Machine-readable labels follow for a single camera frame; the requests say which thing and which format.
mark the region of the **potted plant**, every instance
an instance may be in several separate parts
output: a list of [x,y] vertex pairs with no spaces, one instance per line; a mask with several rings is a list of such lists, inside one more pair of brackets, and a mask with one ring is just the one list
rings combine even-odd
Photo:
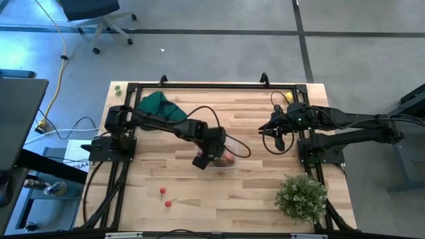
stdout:
[[307,173],[287,176],[281,186],[274,204],[295,223],[315,224],[325,214],[327,190]]

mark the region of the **wooden tabletop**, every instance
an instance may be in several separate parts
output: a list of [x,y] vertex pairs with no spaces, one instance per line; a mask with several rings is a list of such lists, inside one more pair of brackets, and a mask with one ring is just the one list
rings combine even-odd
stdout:
[[[115,86],[126,92],[128,82],[111,82],[104,108],[104,120],[110,106],[124,104],[125,94],[115,95]],[[307,84],[311,105],[328,106],[323,84]],[[285,155],[272,155],[262,144],[258,127],[268,122],[273,107],[270,94],[274,90],[245,89],[166,89],[146,88],[142,97],[162,91],[169,101],[184,112],[199,106],[210,106],[228,134],[245,142],[252,150],[248,159],[240,159],[235,169],[200,170],[192,165],[197,148],[194,143],[177,139],[162,131],[137,129],[137,147],[127,178],[120,220],[121,231],[169,231],[177,228],[221,232],[312,232],[309,224],[296,225],[273,205],[276,191],[285,175],[304,173],[299,163],[297,146]],[[286,103],[274,94],[275,104],[284,109]],[[202,109],[191,118],[216,125],[213,114]],[[286,145],[290,135],[285,136]],[[267,139],[274,149],[274,140]],[[240,147],[240,154],[246,153]],[[111,163],[104,163],[88,191],[87,212],[90,216],[105,197]],[[323,165],[329,200],[352,227],[356,227],[347,183],[342,171],[334,165]],[[160,188],[167,192],[160,200]],[[171,207],[166,200],[174,200]],[[110,212],[108,225],[114,210]],[[76,226],[83,224],[82,206]]]

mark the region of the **concrete floor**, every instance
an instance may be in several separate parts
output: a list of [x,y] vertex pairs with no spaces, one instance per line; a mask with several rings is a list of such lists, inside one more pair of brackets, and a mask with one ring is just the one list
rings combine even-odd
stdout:
[[[60,25],[73,24],[53,0],[41,3]],[[139,18],[136,23],[122,19],[119,25],[127,29],[297,29],[290,0],[122,0],[120,5],[120,11],[131,9]],[[305,31],[425,31],[423,1],[299,0],[299,7]],[[51,26],[43,14],[33,2],[10,0],[0,14],[0,26]],[[131,35],[134,45],[128,46],[119,35],[104,34],[99,55],[91,52],[89,39],[64,36],[70,60],[49,114],[57,128],[69,128],[82,116],[99,124],[112,80],[159,80],[166,74],[177,81],[257,82],[267,72],[273,82],[306,82],[298,36],[136,34]],[[306,37],[306,43],[314,82],[324,83],[331,107],[345,112],[388,113],[401,96],[424,83],[424,38]],[[59,35],[1,31],[0,46],[1,68],[33,70],[37,78],[50,81],[44,110],[56,88]],[[88,122],[79,126],[88,127]],[[72,138],[93,135],[75,133]],[[41,153],[45,146],[65,147],[66,141],[53,135],[26,148]],[[400,184],[391,147],[360,143],[344,153],[359,229],[425,237],[425,191],[393,197],[386,191]]]

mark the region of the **chair leg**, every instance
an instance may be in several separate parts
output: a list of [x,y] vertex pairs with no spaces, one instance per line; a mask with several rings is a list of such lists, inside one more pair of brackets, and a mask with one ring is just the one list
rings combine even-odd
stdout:
[[87,26],[92,26],[92,25],[98,25],[100,22],[102,21],[101,18],[95,18],[95,19],[90,19],[87,21],[84,21],[82,23],[78,23],[77,27],[87,27]]
[[98,28],[96,28],[96,32],[94,33],[93,40],[92,40],[92,48],[95,49],[96,45],[98,44],[100,33],[102,33],[102,30],[104,29],[104,22],[101,21],[98,25]]
[[121,35],[125,36],[127,39],[129,39],[130,36],[127,33],[125,33],[123,30],[121,30],[117,25],[115,25],[114,22],[112,22],[109,19],[104,19],[104,20],[109,27],[113,28],[113,30],[117,31],[119,34],[121,34]]
[[134,12],[129,11],[129,12],[125,12],[125,13],[118,13],[118,14],[115,14],[115,15],[108,15],[108,18],[109,18],[109,20],[113,21],[115,19],[119,19],[119,18],[122,18],[122,17],[125,17],[125,16],[130,16],[131,14],[134,14]]

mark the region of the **metal clamp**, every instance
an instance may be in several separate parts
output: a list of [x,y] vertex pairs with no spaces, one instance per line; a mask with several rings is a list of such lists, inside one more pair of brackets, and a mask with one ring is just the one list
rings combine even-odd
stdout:
[[270,87],[270,81],[268,80],[268,76],[265,72],[263,72],[263,74],[261,75],[260,83],[264,83],[264,86],[266,88]]
[[159,87],[162,87],[164,85],[164,82],[168,81],[167,76],[166,75],[162,75],[161,79],[159,80]]

